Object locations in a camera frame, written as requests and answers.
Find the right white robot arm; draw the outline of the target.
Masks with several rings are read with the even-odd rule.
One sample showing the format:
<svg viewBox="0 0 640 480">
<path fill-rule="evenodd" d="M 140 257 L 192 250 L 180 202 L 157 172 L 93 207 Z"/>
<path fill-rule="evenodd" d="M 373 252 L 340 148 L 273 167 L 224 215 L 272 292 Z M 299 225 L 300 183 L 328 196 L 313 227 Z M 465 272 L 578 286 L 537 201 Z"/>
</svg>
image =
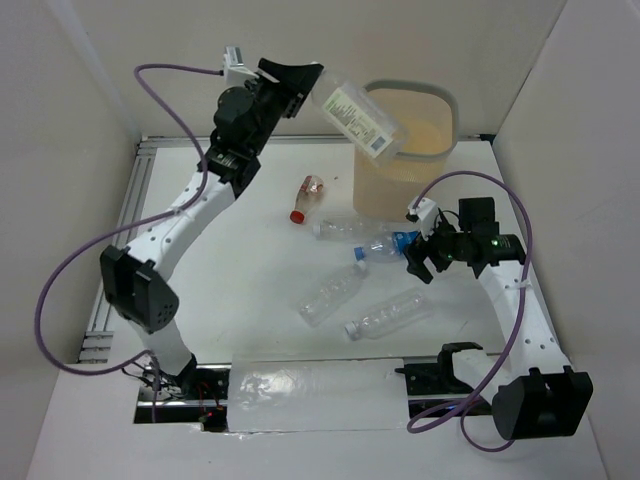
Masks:
<svg viewBox="0 0 640 480">
<path fill-rule="evenodd" d="M 406 217 L 419 233 L 403 249 L 407 270 L 430 283 L 455 262 L 468 266 L 491 301 L 509 354 L 492 359 L 474 342 L 445 344 L 438 384 L 448 392 L 476 391 L 507 441 L 574 435 L 593 394 L 590 376 L 574 371 L 559 347 L 529 282 L 522 243 L 501 232 L 493 198 L 461 199 L 458 207 L 452 225 L 434 201 L 410 203 Z"/>
</svg>

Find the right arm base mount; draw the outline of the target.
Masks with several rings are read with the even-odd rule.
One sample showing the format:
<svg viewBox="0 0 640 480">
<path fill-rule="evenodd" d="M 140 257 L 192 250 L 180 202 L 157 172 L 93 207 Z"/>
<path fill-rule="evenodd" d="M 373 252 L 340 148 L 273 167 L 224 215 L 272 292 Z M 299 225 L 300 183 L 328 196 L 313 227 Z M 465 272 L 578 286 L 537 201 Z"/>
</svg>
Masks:
<svg viewBox="0 0 640 480">
<path fill-rule="evenodd" d="M 452 355 L 465 350 L 482 347 L 474 342 L 447 343 L 435 360 L 409 361 L 395 369 L 405 380 L 410 417 L 434 407 L 440 400 L 463 399 L 472 392 L 472 387 L 453 374 Z"/>
</svg>

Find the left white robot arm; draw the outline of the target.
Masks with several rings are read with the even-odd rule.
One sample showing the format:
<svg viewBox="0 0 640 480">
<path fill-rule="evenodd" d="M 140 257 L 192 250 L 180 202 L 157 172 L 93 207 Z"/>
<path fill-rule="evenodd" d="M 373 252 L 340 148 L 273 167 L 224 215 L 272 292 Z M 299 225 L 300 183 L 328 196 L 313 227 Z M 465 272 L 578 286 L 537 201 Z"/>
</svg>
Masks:
<svg viewBox="0 0 640 480">
<path fill-rule="evenodd" d="M 160 219 L 123 248 L 100 255 L 106 300 L 151 351 L 163 389 L 176 399 L 196 390 L 195 355 L 175 317 L 179 299 L 169 285 L 176 265 L 204 229 L 244 192 L 260 169 L 259 155 L 281 119 L 293 118 L 323 73 L 323 65 L 282 65 L 261 59 L 223 91 L 210 146 L 181 195 Z"/>
</svg>

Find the large labelled clear bottle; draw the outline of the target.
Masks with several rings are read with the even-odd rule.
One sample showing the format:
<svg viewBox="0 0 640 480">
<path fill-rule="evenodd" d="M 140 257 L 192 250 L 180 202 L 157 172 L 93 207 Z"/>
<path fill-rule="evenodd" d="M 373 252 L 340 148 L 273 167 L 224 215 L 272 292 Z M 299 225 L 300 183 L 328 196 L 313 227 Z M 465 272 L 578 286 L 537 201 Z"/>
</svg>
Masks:
<svg viewBox="0 0 640 480">
<path fill-rule="evenodd" d="M 377 168 L 389 165 L 406 142 L 406 129 L 342 73 L 324 70 L 311 99 L 324 118 Z"/>
</svg>

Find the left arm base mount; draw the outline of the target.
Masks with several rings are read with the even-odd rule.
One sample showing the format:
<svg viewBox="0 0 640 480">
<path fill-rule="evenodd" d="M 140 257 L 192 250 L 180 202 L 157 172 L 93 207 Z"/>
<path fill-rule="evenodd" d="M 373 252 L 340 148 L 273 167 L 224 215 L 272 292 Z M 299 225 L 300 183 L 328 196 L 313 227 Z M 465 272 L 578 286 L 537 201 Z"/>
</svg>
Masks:
<svg viewBox="0 0 640 480">
<path fill-rule="evenodd" d="M 159 391 L 154 394 L 150 368 L 136 373 L 124 371 L 139 387 L 134 423 L 194 424 L 205 432 L 227 432 L 230 367 L 230 364 L 201 365 L 195 388 L 190 393 L 181 393 L 168 380 L 162 380 Z"/>
</svg>

